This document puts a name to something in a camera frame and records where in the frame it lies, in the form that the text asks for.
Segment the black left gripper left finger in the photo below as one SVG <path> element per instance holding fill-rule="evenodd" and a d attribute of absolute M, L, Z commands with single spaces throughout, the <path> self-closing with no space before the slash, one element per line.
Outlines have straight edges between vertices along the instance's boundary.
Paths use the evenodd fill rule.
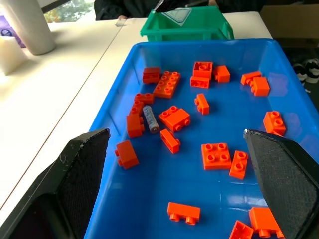
<path fill-rule="evenodd" d="M 83 239 L 109 138 L 105 128 L 70 140 L 0 226 L 0 239 Z"/>

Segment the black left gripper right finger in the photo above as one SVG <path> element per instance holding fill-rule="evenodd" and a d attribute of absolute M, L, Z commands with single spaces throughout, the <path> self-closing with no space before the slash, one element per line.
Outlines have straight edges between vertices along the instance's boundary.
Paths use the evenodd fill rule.
<path fill-rule="evenodd" d="M 295 141 L 245 129 L 253 169 L 286 239 L 319 239 L 319 164 Z"/>

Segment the blue plastic bin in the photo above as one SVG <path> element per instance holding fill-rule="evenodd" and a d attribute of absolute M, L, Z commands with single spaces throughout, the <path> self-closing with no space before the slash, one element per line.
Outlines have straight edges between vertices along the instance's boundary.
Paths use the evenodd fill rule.
<path fill-rule="evenodd" d="M 208 89 L 192 87 L 196 61 L 213 62 Z M 225 65 L 230 81 L 215 80 L 216 66 Z M 116 145 L 128 139 L 126 117 L 138 93 L 154 85 L 142 82 L 146 67 L 181 75 L 171 99 L 156 98 L 156 116 L 171 106 L 190 114 L 191 123 L 175 133 L 179 152 L 172 154 L 159 134 L 146 129 L 131 144 L 139 165 L 124 169 L 117 163 Z M 260 71 L 270 86 L 257 97 L 243 74 Z M 197 110 L 194 99 L 204 94 L 209 114 Z M 264 130 L 268 111 L 278 111 L 285 137 L 297 142 L 319 164 L 319 112 L 296 77 L 278 42 L 270 39 L 232 41 L 142 42 L 134 45 L 107 94 L 91 130 L 108 128 L 106 160 L 99 194 L 85 239 L 228 239 L 237 220 L 249 224 L 249 210 L 264 207 L 254 169 L 248 164 L 243 180 L 228 170 L 204 170 L 201 145 L 226 143 L 230 153 L 247 151 L 243 131 Z M 192 226 L 169 219 L 169 202 L 201 209 Z"/>

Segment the green plastic bin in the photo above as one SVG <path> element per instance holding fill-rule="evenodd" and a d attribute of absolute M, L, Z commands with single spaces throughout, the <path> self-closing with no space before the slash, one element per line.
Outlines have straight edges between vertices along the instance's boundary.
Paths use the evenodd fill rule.
<path fill-rule="evenodd" d="M 140 31 L 148 41 L 232 40 L 233 29 L 216 6 L 191 7 L 183 27 L 167 27 L 161 13 L 152 11 Z"/>

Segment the orange four-stud flat brick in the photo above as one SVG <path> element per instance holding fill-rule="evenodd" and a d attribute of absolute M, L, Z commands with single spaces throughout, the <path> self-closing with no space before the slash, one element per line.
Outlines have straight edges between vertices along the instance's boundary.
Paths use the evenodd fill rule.
<path fill-rule="evenodd" d="M 206 143 L 201 145 L 204 170 L 230 169 L 231 157 L 226 143 Z"/>

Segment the grey AA battery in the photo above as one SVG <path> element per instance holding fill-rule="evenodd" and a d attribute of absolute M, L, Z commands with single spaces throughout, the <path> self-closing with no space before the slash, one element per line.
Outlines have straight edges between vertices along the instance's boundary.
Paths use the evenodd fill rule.
<path fill-rule="evenodd" d="M 143 107 L 143 113 L 147 124 L 149 126 L 149 130 L 152 134 L 158 133 L 160 130 L 159 124 L 155 118 L 152 108 L 149 105 L 145 105 Z"/>

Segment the black and white sneaker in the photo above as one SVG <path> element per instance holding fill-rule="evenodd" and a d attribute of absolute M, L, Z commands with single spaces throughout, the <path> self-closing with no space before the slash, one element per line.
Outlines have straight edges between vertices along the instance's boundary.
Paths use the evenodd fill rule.
<path fill-rule="evenodd" d="M 316 84 L 319 81 L 319 69 L 306 68 L 305 81 L 310 84 Z"/>
<path fill-rule="evenodd" d="M 303 63 L 295 63 L 293 65 L 295 73 L 299 76 L 304 76 L 307 74 L 312 74 L 314 76 L 319 76 L 319 59 L 308 59 Z"/>

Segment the orange eight-stud toy brick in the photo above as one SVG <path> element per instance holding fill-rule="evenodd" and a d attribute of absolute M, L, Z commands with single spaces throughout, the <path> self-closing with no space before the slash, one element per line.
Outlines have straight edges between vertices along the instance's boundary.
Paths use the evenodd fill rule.
<path fill-rule="evenodd" d="M 156 85 L 153 95 L 159 98 L 171 99 L 180 80 L 179 72 L 165 71 Z"/>

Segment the white foam block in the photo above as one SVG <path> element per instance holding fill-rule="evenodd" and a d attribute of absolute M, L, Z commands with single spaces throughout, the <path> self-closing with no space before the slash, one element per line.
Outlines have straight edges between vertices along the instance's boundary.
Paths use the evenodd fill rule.
<path fill-rule="evenodd" d="M 14 37 L 0 36 L 0 72 L 9 75 L 27 60 Z"/>

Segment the white cylinder roll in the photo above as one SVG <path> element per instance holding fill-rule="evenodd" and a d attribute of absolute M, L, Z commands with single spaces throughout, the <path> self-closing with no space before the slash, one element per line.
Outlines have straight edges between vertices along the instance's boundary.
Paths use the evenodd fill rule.
<path fill-rule="evenodd" d="M 56 48 L 37 0 L 0 0 L 4 16 L 33 55 L 43 55 Z"/>

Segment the brown cardboard box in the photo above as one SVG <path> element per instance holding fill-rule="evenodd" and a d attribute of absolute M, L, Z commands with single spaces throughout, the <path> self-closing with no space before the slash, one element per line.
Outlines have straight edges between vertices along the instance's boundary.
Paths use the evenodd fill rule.
<path fill-rule="evenodd" d="M 273 38 L 319 39 L 319 4 L 268 5 L 260 16 Z"/>

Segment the purple printed package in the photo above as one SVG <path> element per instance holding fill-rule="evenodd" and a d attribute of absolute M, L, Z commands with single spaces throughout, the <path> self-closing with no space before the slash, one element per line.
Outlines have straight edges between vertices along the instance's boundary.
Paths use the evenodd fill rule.
<path fill-rule="evenodd" d="M 3 15 L 0 15 L 0 35 L 6 37 L 14 37 L 21 48 L 26 47 Z"/>

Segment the clear printed plastic bag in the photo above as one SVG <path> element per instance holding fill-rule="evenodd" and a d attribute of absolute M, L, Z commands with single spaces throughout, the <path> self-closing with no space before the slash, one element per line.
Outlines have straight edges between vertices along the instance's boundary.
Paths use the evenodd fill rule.
<path fill-rule="evenodd" d="M 183 27 L 191 12 L 192 8 L 177 8 L 161 15 L 164 16 L 167 27 Z"/>

